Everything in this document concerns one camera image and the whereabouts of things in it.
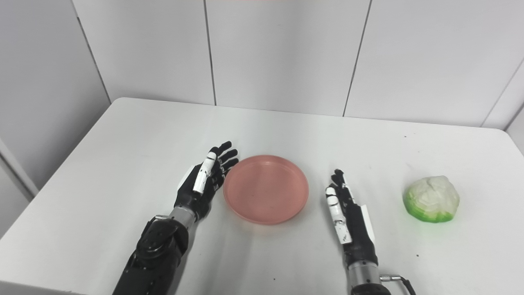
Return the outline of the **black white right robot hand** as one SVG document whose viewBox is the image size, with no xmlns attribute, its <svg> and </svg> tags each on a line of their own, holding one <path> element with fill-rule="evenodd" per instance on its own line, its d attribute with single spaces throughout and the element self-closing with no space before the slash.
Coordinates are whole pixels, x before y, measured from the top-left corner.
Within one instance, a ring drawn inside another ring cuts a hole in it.
<svg viewBox="0 0 524 295">
<path fill-rule="evenodd" d="M 358 261 L 378 265 L 367 207 L 356 203 L 342 170 L 335 169 L 331 180 L 326 187 L 325 197 L 346 265 Z"/>
</svg>

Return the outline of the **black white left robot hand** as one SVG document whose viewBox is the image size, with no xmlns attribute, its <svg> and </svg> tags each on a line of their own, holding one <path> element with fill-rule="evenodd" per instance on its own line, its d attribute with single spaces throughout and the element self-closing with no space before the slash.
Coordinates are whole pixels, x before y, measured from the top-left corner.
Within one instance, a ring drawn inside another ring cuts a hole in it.
<svg viewBox="0 0 524 295">
<path fill-rule="evenodd" d="M 238 162 L 238 150 L 226 141 L 214 146 L 204 161 L 191 167 L 181 180 L 174 208 L 189 210 L 195 222 L 202 220 L 211 209 L 211 201 L 223 186 L 230 170 Z"/>
</svg>

